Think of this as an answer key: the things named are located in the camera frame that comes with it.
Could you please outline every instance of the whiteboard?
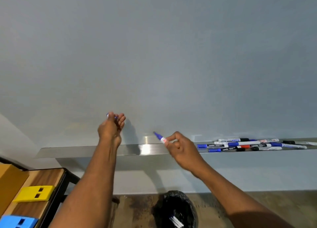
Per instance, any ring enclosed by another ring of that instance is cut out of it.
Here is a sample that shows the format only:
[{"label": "whiteboard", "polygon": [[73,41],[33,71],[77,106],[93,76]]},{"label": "whiteboard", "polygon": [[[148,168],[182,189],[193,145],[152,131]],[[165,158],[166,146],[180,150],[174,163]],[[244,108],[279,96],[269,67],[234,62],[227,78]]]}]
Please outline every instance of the whiteboard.
[{"label": "whiteboard", "polygon": [[0,0],[0,113],[38,147],[315,137],[317,0]]}]

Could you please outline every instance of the white wall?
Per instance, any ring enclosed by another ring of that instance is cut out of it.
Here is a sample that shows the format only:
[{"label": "white wall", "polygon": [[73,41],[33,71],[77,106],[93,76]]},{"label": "white wall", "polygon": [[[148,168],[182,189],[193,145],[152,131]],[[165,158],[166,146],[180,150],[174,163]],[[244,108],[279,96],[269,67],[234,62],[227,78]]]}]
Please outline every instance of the white wall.
[{"label": "white wall", "polygon": [[37,147],[315,137],[317,0],[0,0],[0,113]]},{"label": "white wall", "polygon": [[55,159],[33,159],[37,147],[25,134],[0,114],[0,156],[29,169],[60,167]]},{"label": "white wall", "polygon": [[[227,152],[202,154],[220,174],[244,191],[316,190],[317,150]],[[59,159],[83,175],[90,158]],[[169,155],[118,156],[114,194],[209,192],[208,188]]]}]

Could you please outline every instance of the wooden table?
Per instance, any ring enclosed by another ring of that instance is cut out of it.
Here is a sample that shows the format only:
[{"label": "wooden table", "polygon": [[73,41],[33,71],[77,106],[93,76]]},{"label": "wooden table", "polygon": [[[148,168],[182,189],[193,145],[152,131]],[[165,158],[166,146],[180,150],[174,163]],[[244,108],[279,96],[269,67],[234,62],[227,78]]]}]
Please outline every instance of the wooden table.
[{"label": "wooden table", "polygon": [[65,168],[24,171],[29,177],[22,187],[55,186],[49,201],[12,202],[4,215],[17,215],[38,218],[35,228],[47,228],[61,202],[65,200],[65,192],[69,183],[77,184],[79,177]]}]

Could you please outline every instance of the person's right hand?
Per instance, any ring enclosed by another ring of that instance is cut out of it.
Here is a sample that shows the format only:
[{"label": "person's right hand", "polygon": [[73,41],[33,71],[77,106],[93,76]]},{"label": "person's right hand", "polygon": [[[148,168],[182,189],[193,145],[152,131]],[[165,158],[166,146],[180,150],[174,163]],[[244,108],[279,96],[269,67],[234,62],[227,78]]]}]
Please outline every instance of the person's right hand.
[{"label": "person's right hand", "polygon": [[194,143],[178,131],[166,139],[168,140],[168,142],[165,142],[166,148],[183,169],[197,176],[197,172],[202,166],[207,165]]}]

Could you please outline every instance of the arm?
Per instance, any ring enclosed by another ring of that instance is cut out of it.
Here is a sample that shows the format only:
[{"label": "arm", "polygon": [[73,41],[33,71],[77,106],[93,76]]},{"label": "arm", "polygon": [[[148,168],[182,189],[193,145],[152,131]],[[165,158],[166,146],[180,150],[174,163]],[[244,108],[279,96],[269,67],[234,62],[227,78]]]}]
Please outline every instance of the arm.
[{"label": "arm", "polygon": [[292,228],[278,215],[233,185],[211,168],[188,138],[175,132],[165,146],[176,162],[201,179],[226,210],[235,228]]},{"label": "arm", "polygon": [[109,221],[113,177],[125,116],[113,112],[98,128],[99,143],[85,174],[64,201],[50,228],[104,228]]}]

